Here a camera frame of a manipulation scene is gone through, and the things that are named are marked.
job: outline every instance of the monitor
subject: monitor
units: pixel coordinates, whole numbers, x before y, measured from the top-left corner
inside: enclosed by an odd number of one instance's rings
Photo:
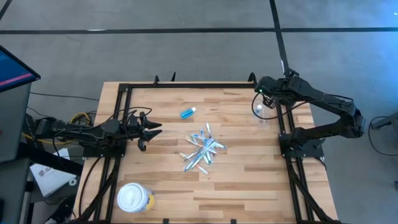
[[[39,79],[39,74],[0,45],[0,92]]]

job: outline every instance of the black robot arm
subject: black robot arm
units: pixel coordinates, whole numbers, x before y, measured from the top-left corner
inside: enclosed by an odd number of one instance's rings
[[[304,145],[311,140],[316,141],[311,141],[308,146],[318,147],[322,143],[319,140],[320,138],[336,135],[346,138],[359,138],[363,135],[365,118],[355,107],[352,99],[316,90],[307,81],[300,78],[294,70],[289,69],[285,78],[278,80],[272,77],[262,77],[255,88],[255,92],[264,96],[264,102],[270,108],[273,108],[277,103],[293,106],[298,101],[305,101],[340,116],[335,123],[309,129],[295,128],[292,134],[282,135],[281,144],[285,147],[302,150]]]
[[[138,138],[138,148],[146,150],[145,142],[150,141],[162,130],[148,131],[162,124],[148,121],[144,112],[139,117],[133,111],[126,126],[117,119],[108,119],[104,123],[87,127],[66,123],[55,118],[43,118],[36,121],[35,138],[64,137],[74,139],[84,147],[83,157],[123,157],[126,141]]]

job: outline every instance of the wooden table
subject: wooden table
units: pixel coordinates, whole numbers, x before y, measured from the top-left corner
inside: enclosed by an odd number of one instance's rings
[[[118,85],[104,83],[96,124],[113,114]],[[137,141],[128,143],[116,193],[124,184],[138,182],[155,192],[156,205],[145,213],[126,213],[115,200],[112,222],[161,223],[163,218],[169,218],[171,223],[229,223],[231,219],[237,219],[238,223],[294,223],[286,164],[277,140],[278,120],[262,121],[254,117],[250,109],[254,95],[252,89],[133,89],[131,106],[153,108],[148,119],[162,123],[163,132],[147,144],[146,152],[138,149]],[[195,114],[182,120],[180,112],[191,107],[197,108]],[[267,112],[267,116],[276,116],[276,110]],[[313,127],[309,105],[297,108],[293,115],[296,126]],[[185,136],[199,133],[206,122],[210,123],[213,137],[228,146],[228,150],[219,150],[220,155],[210,167],[202,164],[209,175],[197,168],[184,172],[185,164],[178,154],[196,150],[186,142]],[[94,161],[91,158],[85,162],[82,180]],[[337,218],[325,168],[315,159],[305,159],[304,166],[311,194],[329,216]],[[103,159],[88,179],[83,210],[98,192],[102,170]],[[306,218],[303,198],[299,195]],[[105,195],[101,218],[105,217],[107,199]]]

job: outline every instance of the gray floor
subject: gray floor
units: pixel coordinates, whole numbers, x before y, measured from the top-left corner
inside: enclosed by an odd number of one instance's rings
[[[276,2],[282,28],[398,26],[393,0]],[[0,21],[0,29],[12,30],[273,25],[269,2],[263,0],[13,0]],[[315,88],[354,98],[368,120],[398,112],[397,40],[396,32],[284,34],[290,67]],[[99,98],[105,81],[153,80],[155,75],[169,80],[174,71],[181,81],[245,80],[250,72],[282,76],[274,33],[0,35],[0,44],[42,75],[32,85],[41,93]],[[97,106],[34,95],[29,105],[60,119]],[[336,119],[312,109],[317,125]],[[391,134],[387,127],[372,137],[381,151],[398,153]],[[330,138],[324,149],[340,220],[395,223],[398,159],[377,154],[367,136]],[[37,209],[34,223],[42,223],[49,211]]]

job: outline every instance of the yellow cable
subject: yellow cable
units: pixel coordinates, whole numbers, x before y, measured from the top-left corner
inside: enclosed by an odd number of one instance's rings
[[[22,135],[23,135],[24,137],[26,137],[26,138],[33,139],[32,136],[27,135],[27,134],[25,134],[25,133],[22,133]],[[52,144],[51,141],[46,141],[46,140],[43,140],[43,139],[38,139],[38,141],[41,141],[42,143]],[[69,144],[69,143],[71,143],[71,142],[73,142],[73,141],[74,141],[74,140],[70,140],[70,141],[67,141],[67,142],[56,142],[55,144]]]
[[[72,117],[72,119],[70,120],[70,122],[72,123],[73,120],[74,120],[77,116],[79,116],[79,115],[81,115],[81,114],[84,115],[84,116],[86,116],[86,118],[87,118],[88,121],[90,120],[90,117],[89,117],[86,113],[79,112],[79,113],[73,115],[73,117]]]

